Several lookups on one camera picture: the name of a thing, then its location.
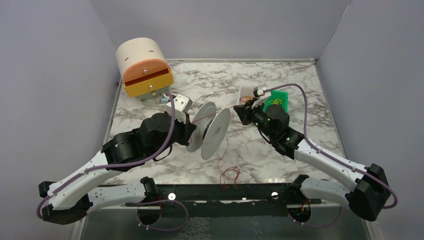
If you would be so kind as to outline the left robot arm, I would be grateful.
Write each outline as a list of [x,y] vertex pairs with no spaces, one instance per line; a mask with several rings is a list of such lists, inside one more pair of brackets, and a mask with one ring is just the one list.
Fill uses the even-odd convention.
[[89,213],[121,203],[139,203],[151,195],[153,180],[102,187],[105,181],[128,170],[142,166],[145,162],[158,160],[173,144],[188,146],[197,126],[160,112],[142,121],[140,127],[116,134],[85,165],[57,181],[39,184],[42,201],[36,209],[39,219],[58,225],[67,225],[81,220]]

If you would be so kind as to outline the grey perforated cable spool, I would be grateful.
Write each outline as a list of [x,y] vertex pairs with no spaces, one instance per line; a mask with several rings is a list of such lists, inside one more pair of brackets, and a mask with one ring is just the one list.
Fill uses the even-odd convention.
[[228,131],[231,111],[218,111],[214,102],[205,103],[196,113],[192,123],[196,130],[191,134],[186,150],[194,153],[200,150],[201,158],[209,160],[222,144]]

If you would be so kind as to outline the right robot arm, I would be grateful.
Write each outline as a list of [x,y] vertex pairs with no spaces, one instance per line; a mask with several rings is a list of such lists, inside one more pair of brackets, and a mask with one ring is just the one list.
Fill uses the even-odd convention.
[[259,133],[281,155],[313,166],[332,177],[325,182],[299,176],[292,183],[304,199],[320,199],[347,206],[358,217],[374,222],[391,193],[384,169],[373,163],[366,166],[327,153],[304,134],[289,126],[290,116],[281,105],[253,106],[249,100],[233,107],[242,125],[255,125]]

